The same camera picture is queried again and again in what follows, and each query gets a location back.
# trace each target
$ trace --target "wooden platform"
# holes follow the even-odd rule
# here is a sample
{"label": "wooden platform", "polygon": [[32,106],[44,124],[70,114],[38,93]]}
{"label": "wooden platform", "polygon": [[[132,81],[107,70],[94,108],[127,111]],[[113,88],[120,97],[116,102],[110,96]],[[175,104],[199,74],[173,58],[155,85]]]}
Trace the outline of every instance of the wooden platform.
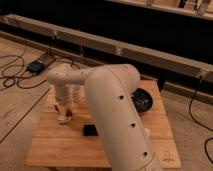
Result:
{"label": "wooden platform", "polygon": [[[164,168],[180,168],[181,162],[169,121],[154,81],[141,81],[154,99],[152,109],[141,117],[150,129],[150,140]],[[93,123],[85,98],[74,104],[74,116],[67,125],[59,125],[54,109],[54,91],[49,93],[37,131],[32,140],[27,166],[108,168],[110,167],[98,137],[83,137],[84,124]]]}

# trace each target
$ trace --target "gray floor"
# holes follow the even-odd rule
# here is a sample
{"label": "gray floor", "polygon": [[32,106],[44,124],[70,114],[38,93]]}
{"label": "gray floor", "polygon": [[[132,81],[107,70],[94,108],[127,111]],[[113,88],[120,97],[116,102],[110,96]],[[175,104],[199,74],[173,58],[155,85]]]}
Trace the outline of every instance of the gray floor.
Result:
{"label": "gray floor", "polygon": [[[5,54],[20,54],[22,45],[0,38],[0,52]],[[40,51],[28,48],[24,58],[27,62],[38,57]],[[45,73],[39,76],[38,80],[43,80]],[[20,113],[27,110],[29,104],[33,104],[38,97],[48,88],[48,84],[34,90],[20,90],[16,87],[5,92],[0,92],[0,133],[1,136],[11,128],[23,115]],[[172,131],[175,136],[177,148],[182,161],[182,169],[167,169],[168,171],[212,171],[213,165],[207,160],[204,153],[204,141],[213,137],[213,133],[201,128],[191,121],[188,114],[189,98],[163,90],[162,97],[169,117]],[[47,171],[47,168],[29,168],[24,166],[24,160],[31,144],[33,133],[36,129],[45,98],[18,124],[10,135],[0,144],[0,170],[2,171]],[[8,111],[8,106],[15,106],[14,110]],[[203,123],[213,127],[213,105],[195,101],[193,104],[195,116]],[[5,124],[3,120],[8,117],[10,120]],[[213,142],[209,144],[209,153],[213,157]]]}

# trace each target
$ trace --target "power adapter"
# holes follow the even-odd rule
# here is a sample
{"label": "power adapter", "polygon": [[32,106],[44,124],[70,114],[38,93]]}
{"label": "power adapter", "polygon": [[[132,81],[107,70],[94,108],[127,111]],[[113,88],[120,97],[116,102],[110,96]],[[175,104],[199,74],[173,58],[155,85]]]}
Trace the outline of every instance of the power adapter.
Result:
{"label": "power adapter", "polygon": [[48,53],[44,53],[38,59],[28,64],[27,71],[34,75],[38,75],[54,61],[55,58],[53,56],[49,55]]}

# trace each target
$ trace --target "concrete floor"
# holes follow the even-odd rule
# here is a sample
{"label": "concrete floor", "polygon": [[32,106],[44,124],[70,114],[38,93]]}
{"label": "concrete floor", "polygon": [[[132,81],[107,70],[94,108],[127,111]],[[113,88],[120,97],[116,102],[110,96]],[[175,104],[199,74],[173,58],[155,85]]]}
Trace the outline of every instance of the concrete floor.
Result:
{"label": "concrete floor", "polygon": [[[20,49],[23,49],[22,45],[14,42],[7,41],[0,38],[0,52],[1,55],[5,54],[20,54]],[[40,51],[29,48],[25,55],[27,61],[31,61],[41,54]],[[3,65],[3,61],[0,59],[0,66]],[[39,76],[38,79],[42,80],[44,74]],[[39,88],[28,90],[27,93],[30,96],[38,97],[45,89],[48,88],[48,84]],[[14,93],[19,94],[26,98],[23,94],[26,91],[19,90],[14,87],[8,89],[6,92],[0,92],[0,100],[3,98],[13,97]],[[168,114],[168,118],[174,133],[178,152],[182,161],[181,169],[166,169],[167,171],[212,171],[213,165],[207,160],[204,153],[204,141],[209,137],[213,137],[213,133],[209,132],[202,127],[196,125],[189,117],[188,105],[190,99],[173,92],[163,90],[162,98]],[[0,108],[4,108],[16,101],[15,98],[8,102],[0,103]],[[47,168],[30,168],[24,166],[24,160],[27,155],[28,149],[31,144],[31,139],[36,129],[41,110],[45,98],[18,124],[18,126],[10,133],[10,135],[0,144],[0,170],[2,171],[47,171]],[[26,104],[22,104],[20,108],[26,107]],[[195,116],[203,123],[213,127],[213,105],[205,104],[199,101],[195,101],[193,105],[193,112]],[[2,124],[2,114],[0,113],[0,132],[4,129],[5,125]],[[209,153],[213,157],[213,142],[209,144]],[[59,170],[72,170],[68,168],[59,168]]]}

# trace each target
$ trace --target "black cable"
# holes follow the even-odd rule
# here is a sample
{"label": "black cable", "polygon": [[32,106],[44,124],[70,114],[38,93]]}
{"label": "black cable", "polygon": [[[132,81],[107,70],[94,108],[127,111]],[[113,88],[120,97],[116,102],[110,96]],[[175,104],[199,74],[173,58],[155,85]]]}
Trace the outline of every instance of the black cable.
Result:
{"label": "black cable", "polygon": [[[201,86],[202,82],[203,82],[203,77],[200,76],[199,83],[198,83],[198,87],[196,88],[196,90],[195,90],[195,92],[194,92],[194,94],[193,94],[193,96],[192,96],[192,98],[191,98],[190,104],[189,104],[189,114],[190,114],[192,120],[193,120],[196,124],[198,124],[198,125],[200,125],[201,127],[203,127],[203,128],[205,128],[205,129],[207,129],[207,130],[213,132],[213,129],[212,129],[212,128],[210,128],[210,127],[204,125],[203,123],[201,123],[200,121],[198,121],[198,120],[193,116],[192,111],[191,111],[193,101],[194,101],[194,99],[195,99],[195,97],[196,97],[196,95],[197,95],[197,92],[198,92],[199,89],[200,89],[200,86]],[[205,150],[206,156],[208,157],[209,161],[213,164],[213,160],[211,159],[211,157],[210,157],[210,155],[209,155],[209,152],[208,152],[208,149],[207,149],[208,143],[209,143],[210,141],[212,141],[212,140],[213,140],[213,138],[209,138],[209,139],[207,139],[207,140],[205,141],[204,150]]]}
{"label": "black cable", "polygon": [[210,155],[209,155],[209,153],[208,153],[208,149],[207,149],[208,143],[209,143],[210,141],[212,141],[212,140],[213,140],[213,138],[209,138],[209,139],[207,139],[207,140],[205,141],[204,149],[205,149],[205,153],[206,153],[206,155],[207,155],[209,161],[213,164],[213,159],[210,157]]}
{"label": "black cable", "polygon": [[34,107],[43,99],[43,97],[50,91],[47,91],[42,94],[42,96],[33,104],[33,106],[23,115],[23,117],[12,127],[12,129],[0,140],[0,144],[10,135],[10,133],[19,125],[19,123],[34,109]]}
{"label": "black cable", "polygon": [[203,77],[201,76],[200,79],[199,79],[199,83],[198,83],[198,87],[196,88],[192,98],[191,98],[191,101],[190,101],[190,104],[189,104],[189,114],[190,114],[190,117],[192,118],[192,120],[197,123],[198,125],[202,126],[203,128],[213,132],[213,129],[212,128],[209,128],[208,126],[204,125],[203,123],[201,123],[200,121],[198,121],[192,114],[192,104],[193,104],[193,101],[197,95],[197,92],[199,91],[200,89],[200,85],[202,84],[203,82]]}
{"label": "black cable", "polygon": [[42,84],[44,84],[45,82],[47,82],[47,80],[44,80],[44,81],[41,81],[40,83],[38,83],[38,84],[36,84],[36,85],[24,87],[24,86],[20,85],[20,83],[21,83],[23,80],[28,80],[28,79],[30,79],[30,78],[33,78],[33,75],[32,75],[32,77],[25,78],[25,77],[24,77],[24,74],[25,74],[26,72],[27,72],[27,71],[25,71],[24,73],[22,73],[22,75],[18,78],[18,80],[17,80],[17,82],[16,82],[17,87],[20,88],[20,89],[33,89],[33,88],[39,87],[39,86],[41,86]]}

